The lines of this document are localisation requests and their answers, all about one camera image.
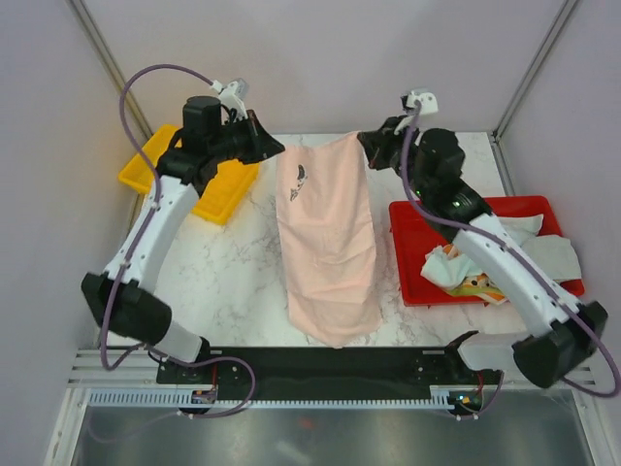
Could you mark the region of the pink waffle towel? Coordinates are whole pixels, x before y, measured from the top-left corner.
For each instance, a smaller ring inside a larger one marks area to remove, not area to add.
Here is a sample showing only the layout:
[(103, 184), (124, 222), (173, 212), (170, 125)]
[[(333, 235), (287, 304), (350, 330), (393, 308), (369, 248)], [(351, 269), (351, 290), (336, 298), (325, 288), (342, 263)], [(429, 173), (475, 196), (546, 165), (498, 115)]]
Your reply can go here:
[(291, 323), (332, 348), (376, 331), (376, 238), (357, 133), (279, 155), (276, 210)]

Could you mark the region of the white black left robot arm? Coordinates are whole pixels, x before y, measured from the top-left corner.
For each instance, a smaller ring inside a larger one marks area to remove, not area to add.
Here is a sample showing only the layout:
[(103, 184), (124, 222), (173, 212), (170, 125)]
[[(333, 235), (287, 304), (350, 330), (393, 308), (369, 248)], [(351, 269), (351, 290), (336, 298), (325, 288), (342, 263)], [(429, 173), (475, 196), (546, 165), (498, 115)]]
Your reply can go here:
[(99, 274), (88, 273), (81, 290), (101, 330), (100, 355), (111, 334), (179, 361), (192, 383), (206, 380), (209, 343), (178, 324), (171, 307), (155, 295), (164, 259), (185, 218), (214, 181), (220, 166), (236, 161), (256, 166), (284, 150), (260, 123), (211, 96), (189, 98), (182, 126), (147, 167), (153, 182), (136, 223), (118, 253)]

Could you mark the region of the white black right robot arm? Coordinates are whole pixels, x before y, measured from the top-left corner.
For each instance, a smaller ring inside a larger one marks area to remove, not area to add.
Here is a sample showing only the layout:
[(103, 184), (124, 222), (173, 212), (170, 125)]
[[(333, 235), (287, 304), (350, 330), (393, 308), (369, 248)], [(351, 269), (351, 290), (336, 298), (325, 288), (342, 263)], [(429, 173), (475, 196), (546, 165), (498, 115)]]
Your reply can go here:
[(462, 178), (465, 152), (454, 132), (420, 132), (414, 116), (392, 116), (357, 136), (373, 170), (402, 179), (411, 206), (486, 274), (521, 316), (525, 335), (471, 333), (443, 360), (449, 379), (465, 383), (478, 370), (516, 368), (540, 388), (577, 384), (568, 374), (595, 352), (608, 320), (597, 301), (584, 303), (548, 278), (502, 226), (491, 206)]

